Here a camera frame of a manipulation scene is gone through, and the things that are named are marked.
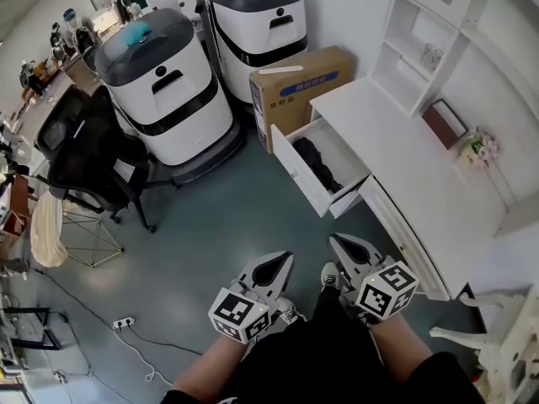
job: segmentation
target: gray floor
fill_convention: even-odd
[[[328,261],[330,233],[365,238],[380,252],[399,258],[397,248],[365,203],[338,220],[319,218],[278,160],[268,156],[253,135],[230,161],[180,191],[147,191],[143,206],[148,220],[157,223],[157,233],[145,231],[134,210],[124,211],[120,226],[106,220],[125,246],[123,255],[95,269],[68,261],[51,270],[51,275],[108,323],[133,316],[134,329],[143,337],[199,351],[217,337],[207,317],[211,303],[249,259],[278,250],[294,252],[287,296],[309,315],[319,292],[320,270]],[[68,313],[100,379],[133,403],[159,402],[168,387],[158,377],[146,383],[148,367],[48,278],[31,274],[26,282],[11,279],[10,287],[23,305],[37,298],[42,306]],[[471,351],[428,337],[433,326],[474,332],[472,313],[466,307],[416,296],[405,316],[435,351],[452,351],[473,372],[477,360]],[[69,328],[58,318],[52,328],[67,346],[61,352],[48,352],[53,367],[84,373],[85,363]],[[195,360],[189,353],[144,343],[129,331],[122,337],[169,380]],[[276,355],[283,363],[288,356]],[[51,378],[43,352],[29,351],[29,361],[37,368],[27,378],[39,403],[69,403],[67,393],[77,404],[124,402],[95,379],[73,376],[61,388]]]

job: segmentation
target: beige cloth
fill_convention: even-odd
[[[67,250],[60,242],[58,220],[63,215],[57,215],[58,204],[61,201],[49,192],[43,194],[37,202],[32,215],[30,243],[35,260],[47,268],[62,265],[67,259]]]

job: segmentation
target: power strip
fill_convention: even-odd
[[[121,331],[124,327],[132,327],[135,323],[134,317],[126,317],[125,319],[120,319],[112,323],[112,328],[115,331]]]

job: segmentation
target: drawer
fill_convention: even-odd
[[[272,125],[271,135],[274,154],[318,215],[322,217],[331,211],[337,218],[361,202],[359,188],[371,172],[324,118],[314,120],[288,136]],[[335,181],[343,186],[337,193],[327,190],[320,183],[292,146],[294,141],[302,137],[314,144],[322,156],[323,164],[329,168]]]
[[[429,254],[376,178],[371,175],[359,191],[417,275],[421,290],[431,300],[449,300],[447,288]]]

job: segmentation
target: white sneaker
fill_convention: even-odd
[[[339,270],[333,262],[327,262],[322,269],[322,275],[320,277],[322,281],[322,288],[326,286],[332,286],[339,290]]]
[[[279,303],[280,318],[283,319],[287,325],[291,325],[299,317],[302,317],[303,320],[306,320],[305,316],[303,316],[296,310],[296,306],[291,300],[280,297],[277,299],[277,302]]]

